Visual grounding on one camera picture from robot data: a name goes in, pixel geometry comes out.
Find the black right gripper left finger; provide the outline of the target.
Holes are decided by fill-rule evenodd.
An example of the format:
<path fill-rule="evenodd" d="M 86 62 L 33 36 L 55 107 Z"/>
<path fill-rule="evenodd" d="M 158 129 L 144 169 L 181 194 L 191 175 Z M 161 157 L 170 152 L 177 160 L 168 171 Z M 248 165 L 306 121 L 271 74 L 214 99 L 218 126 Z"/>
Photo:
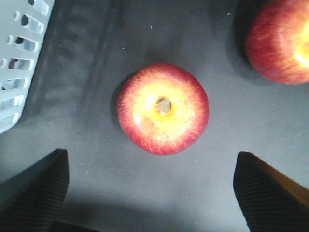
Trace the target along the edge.
<path fill-rule="evenodd" d="M 56 149 L 0 185 L 2 232 L 47 232 L 64 201 L 68 152 Z"/>

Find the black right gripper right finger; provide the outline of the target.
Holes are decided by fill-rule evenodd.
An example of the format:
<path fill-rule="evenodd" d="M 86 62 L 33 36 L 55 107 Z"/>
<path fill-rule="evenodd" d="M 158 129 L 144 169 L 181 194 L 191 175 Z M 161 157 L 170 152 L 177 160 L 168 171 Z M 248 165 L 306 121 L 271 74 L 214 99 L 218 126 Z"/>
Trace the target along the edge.
<path fill-rule="evenodd" d="M 309 190 L 254 154 L 239 152 L 233 188 L 250 231 L 309 230 Z"/>

